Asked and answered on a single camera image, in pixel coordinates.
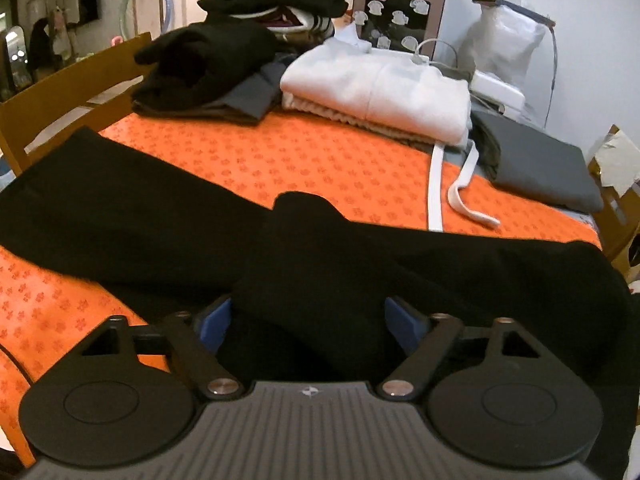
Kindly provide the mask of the black trousers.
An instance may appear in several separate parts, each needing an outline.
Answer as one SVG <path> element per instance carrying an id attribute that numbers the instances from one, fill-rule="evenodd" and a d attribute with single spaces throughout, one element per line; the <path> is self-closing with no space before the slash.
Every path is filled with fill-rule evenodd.
<path id="1" fill-rule="evenodd" d="M 229 296 L 219 359 L 247 382 L 382 382 L 404 357 L 390 297 L 469 326 L 513 318 L 598 396 L 588 466 L 605 479 L 627 469 L 639 299 L 589 243 L 351 222 L 301 192 L 264 208 L 85 128 L 2 192 L 1 244 L 149 323 Z"/>

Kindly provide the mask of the stack of dark folded clothes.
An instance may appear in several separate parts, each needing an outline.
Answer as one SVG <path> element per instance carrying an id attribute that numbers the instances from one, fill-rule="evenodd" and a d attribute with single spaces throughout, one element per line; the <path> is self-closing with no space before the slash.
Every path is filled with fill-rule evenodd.
<path id="1" fill-rule="evenodd" d="M 277 106 L 285 70 L 334 34 L 347 0 L 200 0 L 206 18 L 166 32 L 134 59 L 150 72 L 132 94 L 143 116 L 256 125 Z"/>

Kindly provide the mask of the orange patterned tablecloth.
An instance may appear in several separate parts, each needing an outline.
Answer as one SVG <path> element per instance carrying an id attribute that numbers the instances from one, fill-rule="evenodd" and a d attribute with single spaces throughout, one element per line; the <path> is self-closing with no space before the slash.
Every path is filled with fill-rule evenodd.
<path id="1" fill-rule="evenodd" d="M 264 208 L 301 192 L 324 198 L 351 222 L 427 232 L 427 156 L 350 127 L 278 113 L 253 128 L 130 116 L 98 134 Z M 473 180 L 471 197 L 508 224 L 485 235 L 447 214 L 447 234 L 594 246 L 593 235 L 565 214 L 483 179 Z M 1 244 L 1 425 L 11 443 L 22 440 L 17 404 L 28 383 L 111 314 L 146 322 L 100 284 L 43 269 Z"/>

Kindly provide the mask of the grey folded garment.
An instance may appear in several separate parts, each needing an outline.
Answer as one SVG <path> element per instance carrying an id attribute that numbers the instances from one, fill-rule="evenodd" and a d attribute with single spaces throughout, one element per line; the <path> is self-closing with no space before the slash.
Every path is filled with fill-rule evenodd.
<path id="1" fill-rule="evenodd" d="M 497 188 L 582 214 L 603 208 L 582 151 L 529 125 L 474 110 L 470 138 L 480 166 Z"/>

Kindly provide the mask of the white folded hoodie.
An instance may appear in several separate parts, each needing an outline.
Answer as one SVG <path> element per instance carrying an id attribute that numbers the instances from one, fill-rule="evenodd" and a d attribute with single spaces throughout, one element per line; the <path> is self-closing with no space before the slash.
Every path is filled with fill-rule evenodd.
<path id="1" fill-rule="evenodd" d="M 326 110 L 336 119 L 457 148 L 471 129 L 466 81 L 414 62 L 409 52 L 375 49 L 358 38 L 353 24 L 288 66 L 280 88 L 285 107 Z"/>

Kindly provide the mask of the wooden chair behind table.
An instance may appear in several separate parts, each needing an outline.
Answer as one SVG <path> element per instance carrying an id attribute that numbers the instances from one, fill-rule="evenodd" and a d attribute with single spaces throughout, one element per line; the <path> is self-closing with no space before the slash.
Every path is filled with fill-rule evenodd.
<path id="1" fill-rule="evenodd" d="M 152 42 L 149 32 L 116 44 L 59 70 L 1 104 L 1 151 L 19 176 L 86 126 L 99 132 L 132 112 L 131 93 L 149 66 L 134 55 Z M 85 107 L 88 112 L 29 151 L 38 134 L 66 114 Z"/>

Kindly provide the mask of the pink water dispenser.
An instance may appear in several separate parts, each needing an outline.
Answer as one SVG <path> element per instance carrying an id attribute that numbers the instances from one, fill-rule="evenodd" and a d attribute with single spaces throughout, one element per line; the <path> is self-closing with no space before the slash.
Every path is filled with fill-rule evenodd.
<path id="1" fill-rule="evenodd" d="M 360 39 L 378 49 L 434 55 L 446 0 L 354 0 Z"/>

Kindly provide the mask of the colourful hula hoop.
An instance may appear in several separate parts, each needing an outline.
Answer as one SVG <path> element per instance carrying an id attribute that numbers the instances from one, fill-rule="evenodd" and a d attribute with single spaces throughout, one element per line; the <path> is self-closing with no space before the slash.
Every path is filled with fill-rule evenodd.
<path id="1" fill-rule="evenodd" d="M 150 30 L 163 35 L 174 28 L 174 0 L 122 0 L 118 11 L 119 38 L 126 41 Z"/>

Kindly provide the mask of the wall television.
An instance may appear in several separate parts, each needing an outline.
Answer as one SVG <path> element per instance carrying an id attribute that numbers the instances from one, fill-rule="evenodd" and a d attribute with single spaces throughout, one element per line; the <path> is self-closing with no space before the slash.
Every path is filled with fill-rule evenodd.
<path id="1" fill-rule="evenodd" d="M 78 24 L 85 25 L 100 18 L 99 0 L 77 0 Z"/>

